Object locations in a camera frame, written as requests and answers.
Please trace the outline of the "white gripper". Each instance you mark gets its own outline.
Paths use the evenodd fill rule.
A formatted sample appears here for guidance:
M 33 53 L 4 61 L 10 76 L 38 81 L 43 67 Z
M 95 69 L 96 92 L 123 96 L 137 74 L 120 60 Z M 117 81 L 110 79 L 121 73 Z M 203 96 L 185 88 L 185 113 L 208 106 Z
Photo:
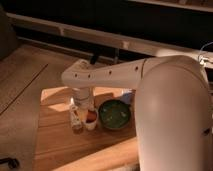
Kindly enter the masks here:
M 93 89 L 86 88 L 73 88 L 72 89 L 74 103 L 82 109 L 94 108 Z

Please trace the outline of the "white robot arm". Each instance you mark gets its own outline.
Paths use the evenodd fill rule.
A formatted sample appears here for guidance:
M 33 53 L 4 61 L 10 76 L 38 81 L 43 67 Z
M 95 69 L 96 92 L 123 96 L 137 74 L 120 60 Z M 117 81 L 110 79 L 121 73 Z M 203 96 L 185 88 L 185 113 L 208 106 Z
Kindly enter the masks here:
M 213 171 L 211 94 L 197 60 L 177 55 L 97 69 L 77 61 L 62 81 L 72 88 L 135 91 L 141 171 Z

